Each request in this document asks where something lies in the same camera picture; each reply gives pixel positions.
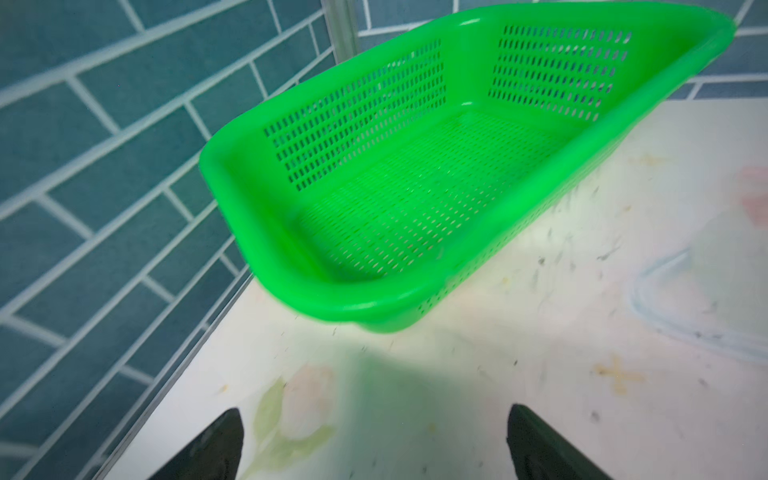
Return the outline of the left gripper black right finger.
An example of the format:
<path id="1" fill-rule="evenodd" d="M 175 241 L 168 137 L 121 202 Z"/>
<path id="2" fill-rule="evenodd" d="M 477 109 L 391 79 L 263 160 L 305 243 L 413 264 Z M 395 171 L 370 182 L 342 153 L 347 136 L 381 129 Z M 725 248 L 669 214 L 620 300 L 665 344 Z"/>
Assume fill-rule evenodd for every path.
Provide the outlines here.
<path id="1" fill-rule="evenodd" d="M 525 405 L 512 405 L 506 441 L 518 479 L 611 480 Z"/>

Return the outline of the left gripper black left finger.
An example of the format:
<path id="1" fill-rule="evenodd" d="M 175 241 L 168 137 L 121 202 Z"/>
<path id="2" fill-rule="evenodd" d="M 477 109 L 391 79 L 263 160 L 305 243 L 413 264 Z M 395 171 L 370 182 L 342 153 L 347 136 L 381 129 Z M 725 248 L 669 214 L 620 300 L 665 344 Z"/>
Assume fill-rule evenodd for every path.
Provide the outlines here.
<path id="1" fill-rule="evenodd" d="M 244 426 L 238 408 L 224 411 L 151 480 L 235 480 L 242 457 Z"/>

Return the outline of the green plastic basket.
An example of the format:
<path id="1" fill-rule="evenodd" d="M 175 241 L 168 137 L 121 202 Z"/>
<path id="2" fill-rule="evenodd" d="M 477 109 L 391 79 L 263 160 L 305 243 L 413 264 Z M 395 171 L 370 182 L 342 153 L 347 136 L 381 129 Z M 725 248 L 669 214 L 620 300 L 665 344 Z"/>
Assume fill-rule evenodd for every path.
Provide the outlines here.
<path id="1" fill-rule="evenodd" d="M 320 321 L 401 330 L 735 32 L 717 11 L 664 2 L 451 14 L 232 120 L 201 173 L 269 294 Z"/>

